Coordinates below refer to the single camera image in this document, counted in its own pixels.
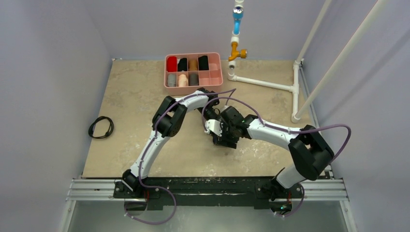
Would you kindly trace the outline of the pink divided organizer tray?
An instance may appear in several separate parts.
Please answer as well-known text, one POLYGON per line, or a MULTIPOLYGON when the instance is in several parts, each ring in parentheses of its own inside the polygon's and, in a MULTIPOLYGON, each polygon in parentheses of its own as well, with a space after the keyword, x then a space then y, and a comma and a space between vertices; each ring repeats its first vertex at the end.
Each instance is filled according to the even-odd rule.
POLYGON ((201 87, 214 92, 222 90, 219 53, 170 54, 164 65, 163 86, 169 95, 188 95, 201 87))

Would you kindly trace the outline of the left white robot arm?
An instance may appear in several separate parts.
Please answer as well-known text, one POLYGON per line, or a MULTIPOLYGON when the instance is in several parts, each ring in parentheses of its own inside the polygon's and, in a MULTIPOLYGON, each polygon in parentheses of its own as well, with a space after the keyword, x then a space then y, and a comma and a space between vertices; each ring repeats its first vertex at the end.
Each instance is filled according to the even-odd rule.
POLYGON ((152 119, 149 139, 138 159, 127 169, 121 178, 125 191, 133 198, 144 193, 144 179, 164 145, 178 134, 187 113, 205 107, 219 93, 199 88, 190 95, 173 98, 167 96, 157 109, 152 119))

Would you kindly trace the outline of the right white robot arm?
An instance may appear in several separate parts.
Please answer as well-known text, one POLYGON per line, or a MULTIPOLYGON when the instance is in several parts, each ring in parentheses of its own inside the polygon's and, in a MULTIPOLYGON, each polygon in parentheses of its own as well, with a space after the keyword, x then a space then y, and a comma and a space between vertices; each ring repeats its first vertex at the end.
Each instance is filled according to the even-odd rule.
POLYGON ((262 191, 282 197, 304 180, 316 180, 335 154, 315 127, 290 128, 260 120, 256 115, 242 116, 234 107, 224 109, 216 118, 205 121, 205 131, 213 143, 235 149, 241 138, 261 140, 289 151, 293 164, 283 168, 262 191))

